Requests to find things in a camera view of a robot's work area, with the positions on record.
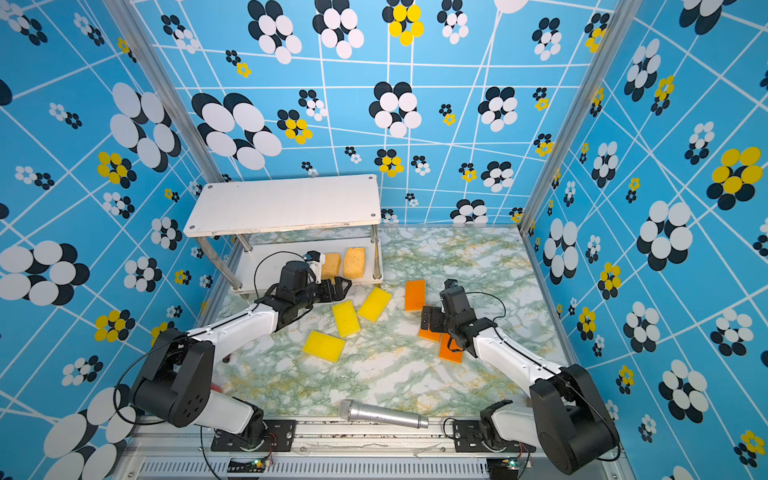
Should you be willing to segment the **tan porous sponge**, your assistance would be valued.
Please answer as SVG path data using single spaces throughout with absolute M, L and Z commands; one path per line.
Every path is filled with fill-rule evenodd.
M 366 249 L 348 248 L 343 261 L 343 277 L 349 280 L 360 279 L 365 274 Z
M 321 279 L 334 279 L 339 275 L 341 268 L 341 255 L 339 253 L 328 253 L 321 269 Z

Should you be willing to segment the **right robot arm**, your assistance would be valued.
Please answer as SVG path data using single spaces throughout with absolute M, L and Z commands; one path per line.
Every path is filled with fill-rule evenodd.
M 587 370 L 548 361 L 506 338 L 495 320 L 477 316 L 470 295 L 457 280 L 446 280 L 440 306 L 423 308 L 423 326 L 446 336 L 450 352 L 504 374 L 529 399 L 502 400 L 482 410 L 475 444 L 494 453 L 518 449 L 525 461 L 541 451 L 566 475 L 593 461 L 619 460 L 618 429 Z

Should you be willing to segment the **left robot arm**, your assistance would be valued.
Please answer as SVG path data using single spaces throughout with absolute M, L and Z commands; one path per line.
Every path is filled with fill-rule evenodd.
M 248 448 L 269 435 L 263 410 L 211 388 L 216 364 L 245 345 L 291 325 L 317 304 L 342 301 L 352 282 L 321 277 L 309 259 L 287 262 L 279 281 L 245 310 L 181 332 L 168 329 L 143 360 L 129 402 L 175 427 L 197 425 L 227 434 Z

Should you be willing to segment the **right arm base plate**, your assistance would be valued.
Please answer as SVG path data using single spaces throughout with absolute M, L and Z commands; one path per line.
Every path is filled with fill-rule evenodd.
M 487 440 L 483 436 L 479 420 L 449 420 L 444 433 L 454 443 L 457 453 L 535 453 L 537 448 L 518 441 Z

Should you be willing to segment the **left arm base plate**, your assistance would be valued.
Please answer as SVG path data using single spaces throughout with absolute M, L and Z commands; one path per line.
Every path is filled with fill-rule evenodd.
M 247 440 L 223 430 L 215 430 L 210 444 L 213 452 L 286 453 L 292 450 L 298 422 L 294 419 L 267 419 L 258 435 Z

